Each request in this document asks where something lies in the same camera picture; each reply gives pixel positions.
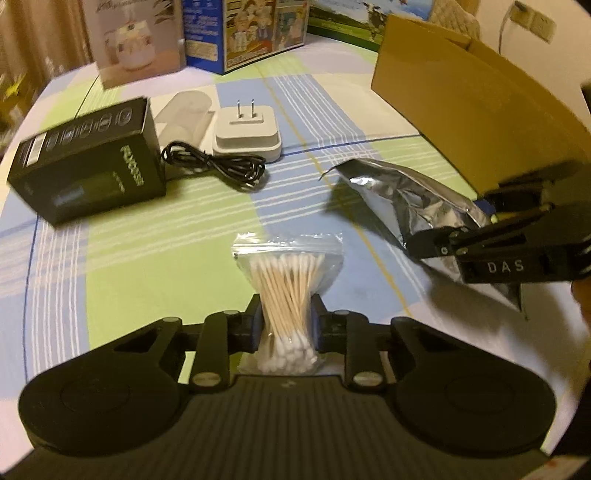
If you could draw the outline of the person's right hand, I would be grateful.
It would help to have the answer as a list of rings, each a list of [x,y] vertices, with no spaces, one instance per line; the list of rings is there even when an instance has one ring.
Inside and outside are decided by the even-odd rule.
[[[579,304],[583,319],[591,323],[591,278],[573,281],[571,284],[573,298]]]

